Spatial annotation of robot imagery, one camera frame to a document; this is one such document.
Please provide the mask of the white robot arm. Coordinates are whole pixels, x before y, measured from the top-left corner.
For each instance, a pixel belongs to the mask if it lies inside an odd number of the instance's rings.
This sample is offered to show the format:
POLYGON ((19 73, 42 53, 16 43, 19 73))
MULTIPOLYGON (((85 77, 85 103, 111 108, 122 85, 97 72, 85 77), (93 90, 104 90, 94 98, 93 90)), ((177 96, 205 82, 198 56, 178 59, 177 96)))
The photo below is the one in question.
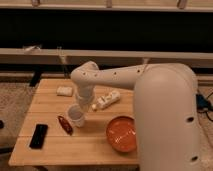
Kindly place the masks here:
POLYGON ((133 91, 140 171, 201 171, 198 82, 184 64, 143 64, 100 70, 87 62, 71 72, 77 99, 87 103, 96 85, 133 91))

